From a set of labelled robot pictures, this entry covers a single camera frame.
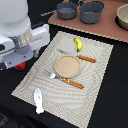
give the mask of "frying pan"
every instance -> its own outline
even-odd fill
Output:
[[[72,19],[76,16],[77,5],[72,2],[63,2],[57,5],[57,9],[51,12],[41,14],[41,16],[57,12],[58,17],[64,20]]]

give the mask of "knife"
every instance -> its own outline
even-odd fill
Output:
[[[86,61],[90,61],[90,62],[92,62],[92,63],[95,63],[95,62],[96,62],[95,59],[89,58],[89,57],[86,57],[86,56],[77,55],[77,54],[75,55],[75,54],[72,54],[72,53],[69,53],[69,52],[62,51],[62,50],[60,50],[60,49],[57,49],[57,51],[59,51],[59,52],[61,52],[61,53],[63,53],[63,54],[66,54],[66,55],[73,55],[73,56],[76,56],[76,57],[78,57],[79,59],[86,60]]]

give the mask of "knife with wooden handle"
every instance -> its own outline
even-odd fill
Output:
[[[62,81],[67,83],[67,84],[73,85],[73,86],[75,86],[77,88],[80,88],[80,89],[84,88],[84,86],[82,84],[76,83],[76,82],[71,81],[71,80],[66,79],[66,78],[63,78]]]
[[[90,61],[90,62],[92,62],[92,63],[95,63],[95,62],[96,62],[95,59],[89,58],[89,57],[86,57],[86,56],[74,55],[74,54],[72,54],[72,53],[62,51],[62,50],[60,50],[60,49],[58,49],[57,51],[59,51],[59,52],[61,52],[61,53],[63,53],[63,54],[66,54],[66,55],[69,55],[69,54],[70,54],[70,55],[76,56],[76,57],[78,57],[79,59],[86,60],[86,61]]]

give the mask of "kitchenware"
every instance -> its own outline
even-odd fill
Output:
[[[128,30],[128,4],[117,9],[117,16],[121,27]]]
[[[56,10],[41,14],[41,16],[45,16],[53,12],[57,12],[58,17],[61,19],[65,19],[65,20],[72,19],[76,16],[77,5],[72,2],[63,2],[57,5]]]
[[[100,4],[100,5],[102,5],[102,7],[104,8],[104,3],[102,3],[101,1],[91,1],[91,2],[96,2],[96,3]]]
[[[84,88],[84,86],[82,84],[76,83],[76,82],[71,81],[71,80],[66,79],[66,78],[61,78],[60,76],[57,76],[55,73],[50,73],[49,71],[46,71],[45,70],[43,72],[43,74],[45,76],[48,76],[48,77],[52,78],[52,79],[59,79],[59,80],[65,82],[65,83],[70,84],[70,85],[73,85],[73,86],[75,86],[77,88],[80,88],[80,89]]]
[[[101,13],[106,9],[97,2],[84,3],[83,0],[79,0],[80,20],[87,24],[94,24],[100,20]]]
[[[92,58],[89,58],[89,57],[86,57],[86,56],[82,56],[82,55],[77,55],[77,54],[72,54],[72,53],[69,53],[69,52],[65,52],[65,51],[62,51],[60,49],[58,49],[57,51],[63,53],[63,54],[66,54],[66,55],[73,55],[73,56],[76,56],[78,57],[79,59],[82,59],[82,60],[86,60],[86,61],[90,61],[92,63],[95,63],[96,60],[95,59],[92,59]]]
[[[37,114],[43,113],[44,109],[42,107],[42,93],[39,88],[37,88],[34,92],[34,101],[36,103],[36,112]]]
[[[61,77],[73,78],[80,73],[81,62],[75,56],[63,55],[56,60],[54,69]]]

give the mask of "wooden handle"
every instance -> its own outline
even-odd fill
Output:
[[[77,55],[77,57],[78,57],[79,59],[86,60],[86,61],[90,61],[90,62],[92,62],[92,63],[95,63],[95,62],[96,62],[95,59],[92,59],[92,58],[89,58],[89,57],[85,57],[85,56],[82,56],[82,55]]]
[[[80,88],[80,89],[84,88],[84,86],[82,84],[76,83],[76,82],[71,81],[71,80],[66,79],[66,78],[63,78],[62,81],[67,83],[67,84],[73,85],[73,86],[75,86],[77,88]]]

